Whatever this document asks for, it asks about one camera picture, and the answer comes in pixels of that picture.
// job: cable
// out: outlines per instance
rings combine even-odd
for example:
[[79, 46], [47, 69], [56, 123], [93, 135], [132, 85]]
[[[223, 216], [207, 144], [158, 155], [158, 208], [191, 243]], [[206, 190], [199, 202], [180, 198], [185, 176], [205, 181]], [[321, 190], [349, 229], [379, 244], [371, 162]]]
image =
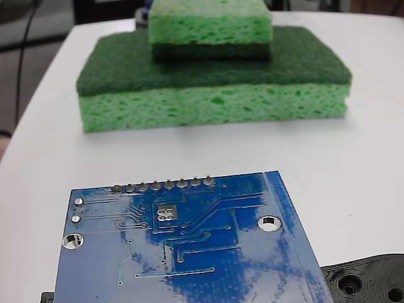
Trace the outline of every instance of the cable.
[[286, 10], [287, 10], [287, 11], [291, 11], [291, 10], [292, 10], [292, 7], [291, 7], [291, 5], [290, 5], [290, 0], [286, 0]]
[[18, 71], [17, 71], [17, 92], [16, 92], [16, 102], [15, 102], [15, 127], [17, 127], [18, 121], [20, 120], [21, 71], [23, 69], [25, 46], [27, 44], [28, 33], [30, 31], [33, 17], [35, 15], [35, 13], [37, 12], [37, 9], [40, 6], [40, 3], [41, 3], [41, 1], [33, 2], [33, 9], [30, 13], [30, 17], [28, 19], [27, 26], [25, 27], [25, 33], [24, 33], [23, 42], [21, 45], [20, 60], [18, 61]]
[[390, 13], [390, 16], [395, 16], [398, 13], [398, 10], [403, 5], [403, 0], [397, 0], [396, 4], [394, 5], [393, 10]]

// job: black plastic part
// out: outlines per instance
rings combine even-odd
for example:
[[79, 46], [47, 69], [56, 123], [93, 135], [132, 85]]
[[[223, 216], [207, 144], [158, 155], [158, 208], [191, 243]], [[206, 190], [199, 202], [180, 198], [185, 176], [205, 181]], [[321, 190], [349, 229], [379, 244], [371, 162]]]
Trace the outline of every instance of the black plastic part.
[[54, 292], [44, 292], [40, 298], [40, 303], [53, 303]]
[[[321, 268], [334, 303], [404, 303], [404, 254], [386, 254]], [[40, 303], [53, 303], [44, 292]]]

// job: sponge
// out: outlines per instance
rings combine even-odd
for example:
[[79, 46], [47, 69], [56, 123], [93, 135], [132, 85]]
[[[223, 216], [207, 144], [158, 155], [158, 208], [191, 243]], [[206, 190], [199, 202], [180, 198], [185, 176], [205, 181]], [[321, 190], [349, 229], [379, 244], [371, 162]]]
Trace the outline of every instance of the sponge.
[[146, 30], [100, 39], [77, 82], [84, 130], [343, 117], [350, 71], [305, 28], [273, 30], [272, 63], [163, 64]]
[[155, 0], [151, 51], [163, 60], [269, 59], [271, 21], [263, 0]]

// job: background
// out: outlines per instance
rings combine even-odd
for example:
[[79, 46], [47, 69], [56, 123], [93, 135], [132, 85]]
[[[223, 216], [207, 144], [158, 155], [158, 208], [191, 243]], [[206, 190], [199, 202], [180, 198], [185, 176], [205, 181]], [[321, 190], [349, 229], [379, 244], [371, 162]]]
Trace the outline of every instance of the background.
[[[144, 1], [0, 0], [0, 160], [8, 145], [7, 137], [15, 130], [18, 119], [74, 25], [133, 18], [135, 10], [144, 6]], [[394, 13], [396, 16], [404, 16], [404, 5], [400, 0], [265, 2], [273, 10], [322, 10], [379, 15]], [[30, 18], [32, 22], [27, 31]]]

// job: gray floor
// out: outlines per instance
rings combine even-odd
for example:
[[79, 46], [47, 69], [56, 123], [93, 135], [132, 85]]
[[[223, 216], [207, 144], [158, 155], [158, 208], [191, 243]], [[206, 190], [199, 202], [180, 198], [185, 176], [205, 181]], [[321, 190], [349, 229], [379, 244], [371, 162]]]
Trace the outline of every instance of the gray floor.
[[[0, 7], [0, 49], [23, 39], [29, 9], [19, 6]], [[26, 13], [13, 19], [18, 11]], [[28, 40], [67, 35], [74, 26], [72, 0], [44, 0], [32, 20]], [[25, 50], [21, 77], [20, 114], [29, 103], [49, 64], [62, 42], [30, 46]], [[0, 52], [0, 129], [15, 129], [16, 80], [20, 50]]]
[[[25, 51], [21, 77], [20, 114], [29, 103], [62, 42], [29, 47]], [[0, 129], [15, 128], [16, 79], [19, 50], [0, 53]]]

